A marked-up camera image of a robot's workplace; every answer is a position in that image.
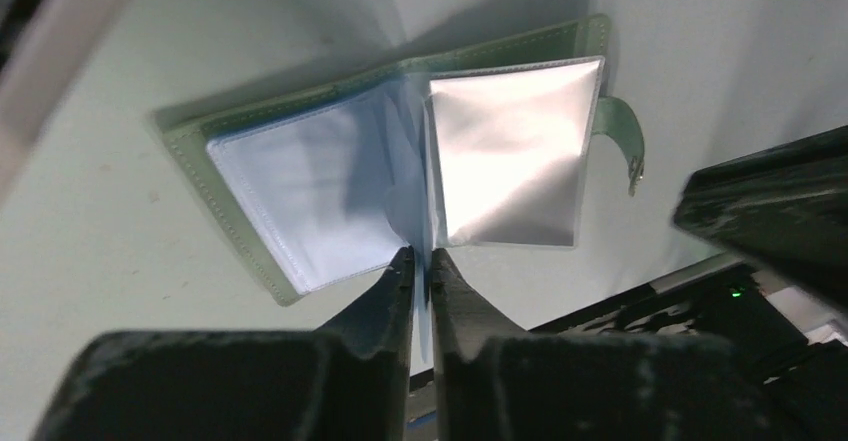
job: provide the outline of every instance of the white table surface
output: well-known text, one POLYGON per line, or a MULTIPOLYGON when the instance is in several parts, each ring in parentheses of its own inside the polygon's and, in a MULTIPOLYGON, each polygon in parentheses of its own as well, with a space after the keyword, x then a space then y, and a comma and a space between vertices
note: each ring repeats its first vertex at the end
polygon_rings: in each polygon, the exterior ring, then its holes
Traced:
MULTIPOLYGON (((27 436, 98 333, 309 329, 377 278, 276 305, 161 146, 157 120, 595 12, 615 25, 609 92, 647 138, 637 196, 615 145, 597 139, 578 249, 453 252, 525 327, 711 254, 669 222, 692 171, 848 119, 848 0, 134 0, 0 211, 0 439, 27 436)), ((430 362, 422 345, 414 372, 430 362)))

